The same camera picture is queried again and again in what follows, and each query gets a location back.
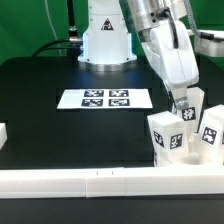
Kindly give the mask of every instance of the marker on block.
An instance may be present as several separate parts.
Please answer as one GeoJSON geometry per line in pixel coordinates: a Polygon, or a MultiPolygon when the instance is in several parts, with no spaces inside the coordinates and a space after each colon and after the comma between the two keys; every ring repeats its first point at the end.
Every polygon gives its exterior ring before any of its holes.
{"type": "Polygon", "coordinates": [[[195,151],[201,156],[201,164],[210,160],[222,165],[224,157],[224,105],[218,105],[204,111],[198,134],[199,141],[195,151]]]}
{"type": "Polygon", "coordinates": [[[204,92],[198,87],[188,88],[187,99],[189,107],[185,110],[175,110],[173,106],[173,114],[185,121],[186,133],[189,139],[191,133],[198,131],[204,92]]]}
{"type": "Polygon", "coordinates": [[[189,155],[183,119],[166,111],[148,116],[148,123],[156,155],[156,166],[169,165],[189,155]]]}
{"type": "Polygon", "coordinates": [[[0,150],[7,140],[6,127],[5,124],[0,123],[0,150]]]}

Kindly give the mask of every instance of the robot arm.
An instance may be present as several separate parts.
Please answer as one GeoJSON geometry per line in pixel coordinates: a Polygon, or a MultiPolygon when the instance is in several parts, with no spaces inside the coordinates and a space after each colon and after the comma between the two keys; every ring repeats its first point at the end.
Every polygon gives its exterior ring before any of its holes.
{"type": "Polygon", "coordinates": [[[151,67],[172,92],[177,109],[186,109],[187,87],[199,78],[187,30],[178,21],[186,15],[183,0],[120,0],[120,5],[128,31],[137,32],[151,67]]]}

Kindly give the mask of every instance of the black table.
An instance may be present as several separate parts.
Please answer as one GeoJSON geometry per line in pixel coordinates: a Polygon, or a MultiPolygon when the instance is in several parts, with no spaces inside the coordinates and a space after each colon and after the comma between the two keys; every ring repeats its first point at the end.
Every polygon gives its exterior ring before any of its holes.
{"type": "MultiPolygon", "coordinates": [[[[198,58],[204,109],[224,104],[224,72],[198,58]]],[[[114,73],[85,71],[66,58],[15,58],[0,67],[0,122],[8,141],[0,169],[153,165],[147,115],[171,103],[140,59],[114,73]],[[64,89],[146,88],[152,110],[57,110],[64,89]]],[[[1,200],[0,223],[222,223],[223,195],[1,200]]]]}

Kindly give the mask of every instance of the foam block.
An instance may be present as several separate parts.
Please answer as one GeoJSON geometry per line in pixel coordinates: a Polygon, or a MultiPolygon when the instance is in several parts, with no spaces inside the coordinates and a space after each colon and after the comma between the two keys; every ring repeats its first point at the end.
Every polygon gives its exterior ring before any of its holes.
{"type": "Polygon", "coordinates": [[[148,116],[148,123],[157,166],[160,158],[172,163],[189,155],[183,119],[166,111],[148,116]]]}
{"type": "Polygon", "coordinates": [[[6,127],[5,124],[0,123],[0,150],[7,140],[6,127]]]}
{"type": "Polygon", "coordinates": [[[218,105],[204,111],[199,129],[199,141],[195,151],[211,161],[224,154],[224,106],[218,105]]]}
{"type": "Polygon", "coordinates": [[[186,133],[189,137],[191,133],[198,130],[204,92],[198,87],[188,88],[187,99],[189,107],[185,110],[175,110],[173,106],[173,113],[185,121],[186,133]]]}

